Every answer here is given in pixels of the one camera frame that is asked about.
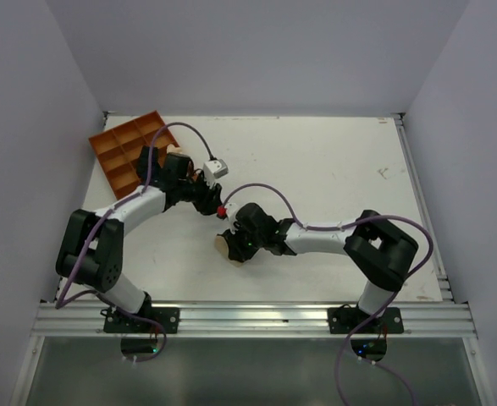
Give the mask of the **beige underwear with dark trim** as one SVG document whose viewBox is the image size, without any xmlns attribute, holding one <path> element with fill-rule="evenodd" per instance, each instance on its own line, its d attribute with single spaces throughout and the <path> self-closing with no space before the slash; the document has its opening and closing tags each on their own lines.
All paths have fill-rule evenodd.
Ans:
<svg viewBox="0 0 497 406">
<path fill-rule="evenodd" d="M 217 235 L 214 239 L 214 247 L 217 252 L 231 265 L 239 267 L 244 264 L 244 259 L 240 252 L 231 246 L 223 235 Z"/>
</svg>

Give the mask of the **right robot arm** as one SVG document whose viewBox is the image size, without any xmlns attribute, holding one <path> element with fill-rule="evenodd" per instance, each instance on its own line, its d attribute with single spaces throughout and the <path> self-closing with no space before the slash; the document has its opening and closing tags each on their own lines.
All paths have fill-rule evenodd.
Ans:
<svg viewBox="0 0 497 406">
<path fill-rule="evenodd" d="M 218 217 L 229 227 L 216 238 L 228 261 L 245 263 L 259 250 L 273 255 L 310 253 L 349 257 L 366 277 L 354 321 L 364 332 L 384 323 L 384 308 L 400 292 L 418 251 L 418 243 L 376 211 L 365 210 L 351 227 L 301 226 L 293 218 L 276 220 L 258 204 L 227 204 Z"/>
</svg>

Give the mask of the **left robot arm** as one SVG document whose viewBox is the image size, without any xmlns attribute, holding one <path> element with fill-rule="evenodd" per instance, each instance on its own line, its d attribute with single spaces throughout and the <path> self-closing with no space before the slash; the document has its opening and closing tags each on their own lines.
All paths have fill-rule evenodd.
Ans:
<svg viewBox="0 0 497 406">
<path fill-rule="evenodd" d="M 66 280 L 57 308 L 71 302 L 67 293 L 76 283 L 123 312 L 125 325 L 134 332 L 151 326 L 150 295 L 123 274 L 124 238 L 179 202 L 191 203 L 203 216 L 216 214 L 222 204 L 218 179 L 229 171 L 216 157 L 196 170 L 187 155 L 169 152 L 159 162 L 153 152 L 141 150 L 136 167 L 140 184 L 133 192 L 106 208 L 79 209 L 69 217 L 56 261 L 57 274 Z"/>
</svg>

